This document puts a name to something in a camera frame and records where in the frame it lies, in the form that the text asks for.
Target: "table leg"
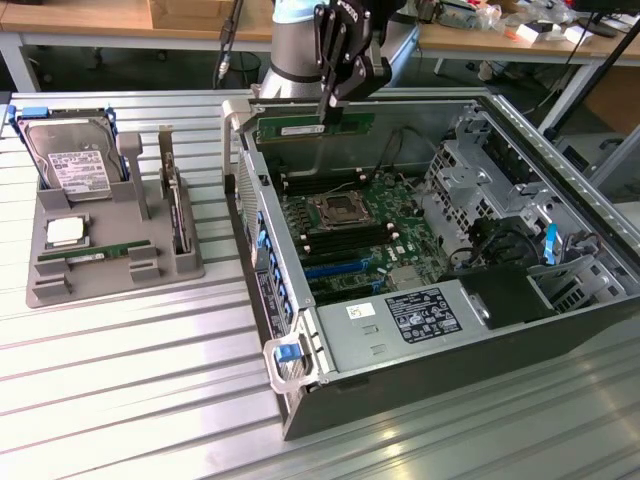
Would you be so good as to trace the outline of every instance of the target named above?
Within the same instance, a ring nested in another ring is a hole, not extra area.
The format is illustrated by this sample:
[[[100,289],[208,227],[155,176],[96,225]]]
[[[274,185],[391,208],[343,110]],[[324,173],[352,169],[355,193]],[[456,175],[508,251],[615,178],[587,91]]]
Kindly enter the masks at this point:
[[[601,64],[602,61],[593,61],[582,65],[578,69],[571,81],[567,84],[564,92],[562,92],[562,95],[560,95],[560,98],[558,98],[555,105],[549,110],[549,113],[538,127],[539,132],[544,133],[547,128],[553,127],[556,124]]]
[[[31,67],[31,62],[22,50],[23,47],[19,33],[0,33],[0,52],[7,64],[16,90],[21,93],[38,92],[40,86]]]
[[[436,62],[436,67],[433,69],[434,75],[440,75],[440,69],[444,65],[444,58],[439,58]]]

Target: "cpu socket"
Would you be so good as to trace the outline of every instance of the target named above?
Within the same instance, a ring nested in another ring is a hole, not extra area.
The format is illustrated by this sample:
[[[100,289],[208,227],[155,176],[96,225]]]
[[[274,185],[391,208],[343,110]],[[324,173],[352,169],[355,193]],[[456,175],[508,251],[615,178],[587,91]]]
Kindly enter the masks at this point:
[[[310,203],[318,209],[322,224],[327,229],[372,223],[358,192],[316,195]]]

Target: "hard drive label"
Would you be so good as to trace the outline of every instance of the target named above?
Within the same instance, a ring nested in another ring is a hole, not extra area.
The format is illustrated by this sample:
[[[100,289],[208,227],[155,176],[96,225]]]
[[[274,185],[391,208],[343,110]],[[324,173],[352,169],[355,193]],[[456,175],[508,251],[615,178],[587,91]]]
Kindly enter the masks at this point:
[[[109,180],[99,150],[50,153],[49,162],[67,194],[109,190]]]

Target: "white label sticker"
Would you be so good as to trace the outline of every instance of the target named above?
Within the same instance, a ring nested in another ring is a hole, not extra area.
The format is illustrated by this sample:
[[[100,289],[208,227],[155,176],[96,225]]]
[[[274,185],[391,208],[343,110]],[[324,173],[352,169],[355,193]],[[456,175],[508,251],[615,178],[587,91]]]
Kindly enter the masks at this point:
[[[376,311],[373,309],[373,305],[371,303],[361,303],[360,305],[351,305],[347,307],[347,313],[351,320],[355,320],[356,318],[375,315]]]
[[[91,255],[80,255],[79,257],[67,258],[67,263],[86,263],[95,262],[96,260],[104,260],[104,253],[92,253]]]
[[[313,135],[324,132],[324,125],[305,125],[304,127],[282,127],[280,135]]]
[[[66,193],[109,190],[109,180],[99,150],[50,153],[49,161]]]

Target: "floor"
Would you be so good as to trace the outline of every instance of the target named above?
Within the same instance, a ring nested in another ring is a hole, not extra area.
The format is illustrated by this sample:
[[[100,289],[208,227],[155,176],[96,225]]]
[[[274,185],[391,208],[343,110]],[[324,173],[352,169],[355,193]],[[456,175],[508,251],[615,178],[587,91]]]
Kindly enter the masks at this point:
[[[169,51],[166,59],[160,60],[155,50],[110,48],[101,52],[102,65],[90,69],[87,68],[93,63],[90,49],[30,47],[28,55],[37,62],[36,70],[44,91],[209,89],[216,60],[214,52]],[[269,65],[268,54],[251,55],[253,54],[243,55],[245,66],[255,62],[257,57],[260,70],[254,77],[261,80]],[[236,57],[232,62],[232,68],[237,60]],[[517,71],[520,77],[515,80],[503,75],[490,84],[478,79],[477,62],[447,61],[438,76],[433,73],[434,66],[435,60],[412,58],[403,72],[400,86],[487,86],[496,93],[505,95],[521,111],[530,109],[547,95],[545,87],[529,74],[533,71],[533,65],[519,65]],[[242,75],[235,75],[235,78],[229,79],[227,87],[242,88]],[[0,90],[13,90],[11,78],[3,64],[0,65]],[[539,124],[544,118],[553,105],[553,100],[529,116],[534,124]],[[567,123],[563,133],[596,133],[608,130],[607,125],[583,107]]]

